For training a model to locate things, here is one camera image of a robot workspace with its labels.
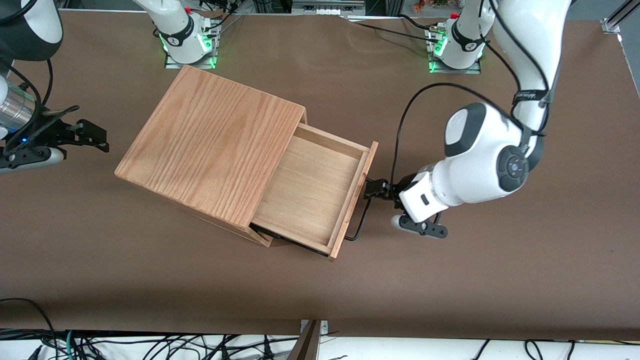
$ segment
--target wood grain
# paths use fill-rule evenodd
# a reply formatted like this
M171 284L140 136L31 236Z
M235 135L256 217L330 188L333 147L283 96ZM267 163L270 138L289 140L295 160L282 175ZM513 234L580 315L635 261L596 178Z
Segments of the wood grain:
M299 124L253 222L331 253L345 218L348 225L347 211L353 193L362 187L358 182L369 153L366 147Z
M184 67L115 174L247 230L304 114L293 102Z
M376 150L378 150L378 143L373 142L369 151L362 154L362 159L360 160L360 164L358 166L358 172L356 173L356 176L351 183L351 187L349 188L349 193L347 195L347 201L345 201L344 207L340 212L341 221L338 221L338 223L335 225L331 237L331 242L329 243L329 247L331 248L329 260L331 261L334 261L338 257L338 252L340 251L340 247L342 246L342 242L344 241L347 229L349 228L349 223L351 222L353 211L355 210L356 204L358 203L358 198L360 197L362 186L367 179L367 174L369 173L369 168L371 167L371 163L373 162L373 157L376 155Z

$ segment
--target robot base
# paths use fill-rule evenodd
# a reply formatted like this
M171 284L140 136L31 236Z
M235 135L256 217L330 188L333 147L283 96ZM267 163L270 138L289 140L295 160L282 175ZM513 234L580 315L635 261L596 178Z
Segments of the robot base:
M467 69L452 69L445 65L442 60L436 56L436 52L442 51L447 45L447 37L445 35L444 23L440 22L437 26L431 26L429 30L424 31L424 35L429 39L437 39L439 43L434 44L432 42L427 43L427 53L429 55L429 72L439 72L442 74L480 74L480 61L471 65Z
M208 35L211 38L210 39L203 39L203 44L206 47L210 47L211 51L209 53L207 53L205 56L202 57L202 59L194 62L194 63L190 63L190 64L183 64L183 63L179 63L177 61L175 61L166 51L166 49L164 50L166 56L164 58L164 67L166 69L181 69L183 66L185 65L189 65L189 66L193 66L195 68L198 69L215 69L216 68L216 63L218 62L218 47L220 46L220 32L221 32L221 28L222 26L218 25L221 20L214 20L214 19L205 19L205 21L208 21L208 26L215 26L214 29L211 29L209 31L207 31L206 33L204 33L204 35Z

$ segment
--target white surface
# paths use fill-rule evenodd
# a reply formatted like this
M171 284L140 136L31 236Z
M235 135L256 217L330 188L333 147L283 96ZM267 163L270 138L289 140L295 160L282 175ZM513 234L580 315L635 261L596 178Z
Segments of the white surface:
M22 0L22 7L25 7L28 2L29 0ZM39 0L24 14L24 19L42 40L57 44L62 39L62 24L53 0Z
M462 131L465 129L465 124L467 123L468 114L469 111L467 109L460 109L451 115L447 122L447 128L444 130L444 142L447 145L451 145L460 140Z
M404 210L409 214L413 222L416 223L423 222L434 214L448 208L447 205L443 204L443 202L436 197L433 186L433 174L426 168L420 169L418 174L411 180L412 183L417 181L415 185L401 191L398 195L404 205ZM423 195L427 199L428 204L422 201ZM396 222L397 218L393 217L391 224L397 229L395 225Z
M117 341L135 341L156 338L111 338ZM205 337L210 347L215 347L222 336L209 335ZM259 343L262 335L243 335L230 342L231 346L241 346ZM347 355L345 360L389 360L389 359L420 359L420 360L469 360L472 359L484 340L447 340L447 339L410 339L410 338L331 338L323 336L321 340L318 360L330 360ZM274 353L292 349L295 341L271 344ZM536 342L545 360L564 360L569 351L569 343ZM39 346L36 340L0 341L0 359L24 360ZM147 350L153 346L149 344L115 345L98 344L98 347L108 360L140 360ZM250 349L239 353L233 359L247 358L259 355L260 352ZM39 360L48 359L54 352L50 348L43 348ZM166 351L156 357L164 359ZM218 354L214 359L220 360ZM491 340L485 348L481 360L527 360L523 341ZM171 357L172 360L196 360L193 351L179 351ZM640 359L640 346L610 345L593 343L576 343L572 360L627 360Z

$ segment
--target open drawer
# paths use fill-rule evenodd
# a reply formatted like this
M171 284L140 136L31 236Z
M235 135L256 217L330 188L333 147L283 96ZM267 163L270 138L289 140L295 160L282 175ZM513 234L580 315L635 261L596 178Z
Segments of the open drawer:
M335 259L377 146L298 124L252 222Z
M306 123L304 106L185 66L115 175L255 243L335 259L378 144Z

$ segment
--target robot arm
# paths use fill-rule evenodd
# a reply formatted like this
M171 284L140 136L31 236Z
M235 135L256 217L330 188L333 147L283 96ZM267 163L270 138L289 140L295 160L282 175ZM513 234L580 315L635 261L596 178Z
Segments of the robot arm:
M439 57L448 66L464 69L476 60L483 34L499 17L494 33L520 83L511 115L519 124L482 102L457 111L445 129L446 158L422 168L406 187L396 188L406 214L394 217L395 227L429 227L433 224L428 219L447 208L498 199L522 187L541 156L542 137L536 134L548 116L570 2L503 0L496 15L497 0L472 0L459 19L444 24L449 42Z
M177 62L194 63L212 51L209 37L214 36L211 19L188 12L179 0L133 0L140 5L160 32L166 52Z
M5 0L0 2L0 58L43 61L62 42L60 15L53 0ZM62 117L78 109L51 111L35 98L0 76L0 174L54 165L66 158L61 145L91 145L108 152L106 131L79 120L66 124Z

